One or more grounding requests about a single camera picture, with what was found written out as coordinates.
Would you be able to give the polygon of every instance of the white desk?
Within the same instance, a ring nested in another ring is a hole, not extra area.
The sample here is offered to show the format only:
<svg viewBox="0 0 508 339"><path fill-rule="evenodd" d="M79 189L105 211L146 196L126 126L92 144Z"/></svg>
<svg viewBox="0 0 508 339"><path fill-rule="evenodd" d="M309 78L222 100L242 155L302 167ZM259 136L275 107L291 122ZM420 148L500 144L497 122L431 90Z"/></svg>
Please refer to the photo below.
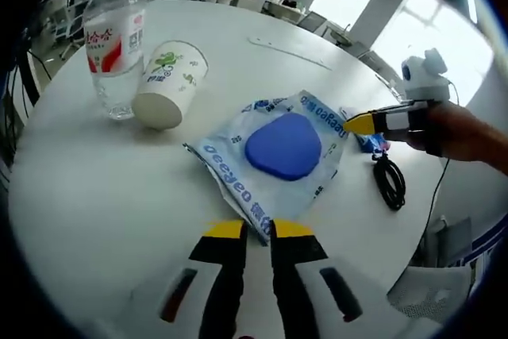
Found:
<svg viewBox="0 0 508 339"><path fill-rule="evenodd" d="M303 50L333 70L250 44L252 36ZM302 88L333 109L394 103L375 73L349 54L262 14L204 2L149 3L145 52L170 39L195 44L210 64L177 129L155 133L134 120L106 119L82 48L42 94L18 144L13 230L41 286L73 322L117 313L138 283L187 258L210 222L237 218L183 142L209 134L252 100ZM301 218L329 256L342 256L386 291L417 247L442 171L438 159L405 144L393 144L390 157L406 177L398 213L386 207L370 156L350 137L332 185ZM270 289L269 250L250 241L242 299L250 302L239 325L248 313L264 313L265 326L278 325L280 333Z"/></svg>

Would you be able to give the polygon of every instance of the green print on cup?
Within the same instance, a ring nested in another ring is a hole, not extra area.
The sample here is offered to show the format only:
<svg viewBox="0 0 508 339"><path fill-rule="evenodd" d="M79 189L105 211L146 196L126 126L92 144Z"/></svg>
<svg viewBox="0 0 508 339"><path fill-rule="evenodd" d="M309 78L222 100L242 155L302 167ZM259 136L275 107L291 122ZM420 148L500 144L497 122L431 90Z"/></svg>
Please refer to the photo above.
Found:
<svg viewBox="0 0 508 339"><path fill-rule="evenodd" d="M163 53L160 55L160 58L155 61L155 64L158 65L158 67L156 67L152 73L163 69L167 65L175 65L176 61L181 60L182 58L182 55L177 56L174 52Z"/></svg>

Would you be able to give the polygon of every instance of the desk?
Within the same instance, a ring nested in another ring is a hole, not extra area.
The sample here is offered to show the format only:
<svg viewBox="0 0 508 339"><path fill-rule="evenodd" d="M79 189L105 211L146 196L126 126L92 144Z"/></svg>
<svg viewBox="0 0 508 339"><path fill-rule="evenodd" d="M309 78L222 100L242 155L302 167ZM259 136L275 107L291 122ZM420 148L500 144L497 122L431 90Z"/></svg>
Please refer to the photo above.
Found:
<svg viewBox="0 0 508 339"><path fill-rule="evenodd" d="M81 48L41 95L18 143L9 200L14 235L43 290L76 324L116 314L136 285L187 258L210 222L237 218L183 142L206 136L252 100L302 88L335 110L395 102L360 61L273 17L162 0L148 4L146 22L145 62L170 39L195 44L209 62L181 126L156 133L134 120L106 119ZM332 70L251 44L252 36L288 51L305 49ZM402 143L393 143L390 158L406 177L406 205L398 213L386 207L370 156L350 137L337 176L300 220L329 256L348 260L386 291L417 248L442 172L437 158ZM248 311L241 308L239 325L246 314L265 314L264 326L280 331L269 249L250 240L247 260Z"/></svg>

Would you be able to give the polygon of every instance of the plastic water bottle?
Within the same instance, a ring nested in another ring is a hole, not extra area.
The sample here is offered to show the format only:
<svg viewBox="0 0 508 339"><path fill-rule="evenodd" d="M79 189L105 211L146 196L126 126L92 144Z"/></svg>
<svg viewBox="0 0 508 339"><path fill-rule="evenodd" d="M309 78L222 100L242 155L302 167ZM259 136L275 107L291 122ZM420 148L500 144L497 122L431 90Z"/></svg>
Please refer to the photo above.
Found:
<svg viewBox="0 0 508 339"><path fill-rule="evenodd" d="M87 59L108 116L133 116L131 101L143 75L145 0L90 0L83 14Z"/></svg>

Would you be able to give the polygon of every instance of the blue foam pad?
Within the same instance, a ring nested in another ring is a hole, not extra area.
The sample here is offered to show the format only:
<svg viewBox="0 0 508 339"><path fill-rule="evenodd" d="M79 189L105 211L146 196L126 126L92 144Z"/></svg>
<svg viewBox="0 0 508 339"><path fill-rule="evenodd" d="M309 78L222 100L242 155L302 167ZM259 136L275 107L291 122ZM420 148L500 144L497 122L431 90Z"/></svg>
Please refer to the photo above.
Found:
<svg viewBox="0 0 508 339"><path fill-rule="evenodd" d="M318 165L321 141L301 114L288 113L255 131L245 144L249 163L284 180L298 180Z"/></svg>

